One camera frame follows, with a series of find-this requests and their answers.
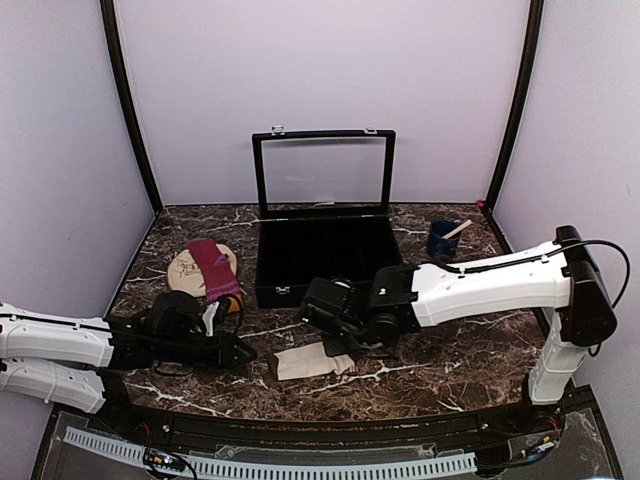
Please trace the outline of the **beige round embroidered coaster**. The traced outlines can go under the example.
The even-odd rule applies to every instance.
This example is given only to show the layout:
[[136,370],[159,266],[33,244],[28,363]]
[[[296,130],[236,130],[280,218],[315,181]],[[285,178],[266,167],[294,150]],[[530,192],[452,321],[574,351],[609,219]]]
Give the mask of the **beige round embroidered coaster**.
[[[231,269],[236,276],[237,259],[235,254],[225,245],[220,246],[218,244],[218,246],[229,259]],[[203,276],[187,248],[179,253],[170,263],[167,272],[167,282],[169,289],[172,291],[179,290],[189,293],[194,297],[206,297]]]

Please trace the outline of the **left black frame post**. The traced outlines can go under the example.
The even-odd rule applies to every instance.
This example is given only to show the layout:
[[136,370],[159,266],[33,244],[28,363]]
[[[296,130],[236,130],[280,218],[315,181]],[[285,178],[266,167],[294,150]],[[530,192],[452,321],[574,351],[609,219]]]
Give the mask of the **left black frame post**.
[[100,0],[99,5],[109,60],[125,127],[147,198],[154,215],[157,216],[164,209],[164,205],[152,172],[134,105],[118,27],[116,2],[113,0]]

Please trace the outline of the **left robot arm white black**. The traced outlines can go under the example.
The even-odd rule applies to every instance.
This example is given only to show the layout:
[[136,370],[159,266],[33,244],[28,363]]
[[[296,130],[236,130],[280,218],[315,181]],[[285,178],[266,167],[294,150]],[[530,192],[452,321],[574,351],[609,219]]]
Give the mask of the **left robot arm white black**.
[[129,317],[72,318],[1,306],[1,388],[101,413],[120,436],[141,427],[119,374],[169,362],[233,369],[257,357],[237,331],[220,331],[235,295],[207,309],[192,295],[165,292]]

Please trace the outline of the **black frame post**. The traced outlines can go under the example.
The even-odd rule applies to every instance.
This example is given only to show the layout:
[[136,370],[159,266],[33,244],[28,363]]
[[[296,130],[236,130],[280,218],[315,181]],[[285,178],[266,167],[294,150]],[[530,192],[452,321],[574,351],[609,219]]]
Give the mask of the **black frame post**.
[[512,153],[515,147],[537,53],[538,41],[543,21],[543,0],[530,0],[525,35],[519,68],[514,86],[511,106],[507,117],[503,139],[498,152],[495,168],[483,201],[486,216],[492,216],[506,179]]
[[164,205],[152,172],[134,105],[118,27],[116,2],[113,0],[100,0],[99,5],[109,60],[125,127],[147,198],[154,215],[157,216],[164,209]]

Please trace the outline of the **black display case with lid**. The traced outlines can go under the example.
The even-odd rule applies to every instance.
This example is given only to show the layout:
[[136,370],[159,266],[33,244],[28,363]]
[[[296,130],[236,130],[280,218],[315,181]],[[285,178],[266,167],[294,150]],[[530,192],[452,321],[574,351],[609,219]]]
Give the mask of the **black display case with lid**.
[[253,134],[259,308],[298,307],[316,277],[369,289],[401,263],[389,219],[395,144],[395,131],[371,128]]

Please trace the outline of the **dark blue mug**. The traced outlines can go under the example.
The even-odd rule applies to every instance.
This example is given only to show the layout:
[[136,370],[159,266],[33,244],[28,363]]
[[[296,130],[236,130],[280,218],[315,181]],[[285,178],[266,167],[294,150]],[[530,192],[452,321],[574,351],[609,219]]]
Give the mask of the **dark blue mug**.
[[451,260],[455,257],[461,234],[445,239],[444,236],[458,227],[458,223],[448,219],[434,220],[427,238],[427,254],[433,259]]

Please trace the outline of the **right black frame post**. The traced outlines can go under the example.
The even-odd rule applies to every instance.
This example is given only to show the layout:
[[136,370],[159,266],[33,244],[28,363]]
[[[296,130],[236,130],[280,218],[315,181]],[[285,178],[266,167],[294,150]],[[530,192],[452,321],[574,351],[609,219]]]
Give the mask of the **right black frame post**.
[[530,0],[525,35],[519,68],[514,86],[511,106],[507,117],[503,139],[498,152],[495,168],[483,201],[486,216],[492,216],[506,179],[512,153],[515,147],[537,53],[538,41],[543,21],[543,0]]

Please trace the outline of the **beige brown block sock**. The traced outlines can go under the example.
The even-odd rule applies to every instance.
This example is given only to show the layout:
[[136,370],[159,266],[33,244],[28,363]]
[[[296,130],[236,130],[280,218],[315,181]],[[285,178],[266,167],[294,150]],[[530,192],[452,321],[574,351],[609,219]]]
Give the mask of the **beige brown block sock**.
[[278,381],[312,378],[329,373],[340,375],[355,366],[354,360],[347,354],[327,356],[321,342],[270,354],[267,362]]

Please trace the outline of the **wooden stick in mug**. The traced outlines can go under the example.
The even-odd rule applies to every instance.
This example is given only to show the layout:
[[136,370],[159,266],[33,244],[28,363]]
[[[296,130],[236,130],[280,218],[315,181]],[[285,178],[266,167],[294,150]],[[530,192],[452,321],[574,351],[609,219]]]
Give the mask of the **wooden stick in mug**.
[[446,233],[443,236],[443,239],[445,240],[449,240],[457,235],[459,235],[462,231],[464,231],[466,228],[468,228],[469,226],[471,226],[473,224],[473,222],[471,220],[466,220],[463,223],[457,225],[454,229],[452,229],[451,231],[449,231],[448,233]]

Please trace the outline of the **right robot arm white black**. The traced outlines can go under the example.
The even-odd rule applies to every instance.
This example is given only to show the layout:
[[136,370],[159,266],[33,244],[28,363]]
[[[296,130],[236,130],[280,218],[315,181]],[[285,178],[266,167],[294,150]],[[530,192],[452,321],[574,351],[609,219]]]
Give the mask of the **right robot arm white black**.
[[346,350],[392,346],[409,332],[460,318],[530,308],[554,311],[550,332],[526,380],[528,397],[510,413],[521,434],[534,432],[558,403],[588,350],[618,322],[592,241],[571,225],[528,250],[476,261],[432,260],[380,269],[369,289],[314,278],[296,320],[337,340]]

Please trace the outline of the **maroon purple orange sock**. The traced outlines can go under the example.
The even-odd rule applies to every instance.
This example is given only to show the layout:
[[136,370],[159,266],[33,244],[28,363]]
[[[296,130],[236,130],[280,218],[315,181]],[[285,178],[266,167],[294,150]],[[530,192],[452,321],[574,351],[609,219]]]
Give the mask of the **maroon purple orange sock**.
[[221,296],[233,295],[230,312],[239,312],[243,306],[240,286],[229,259],[218,244],[210,238],[202,238],[190,241],[187,249],[203,276],[207,303],[213,304]]

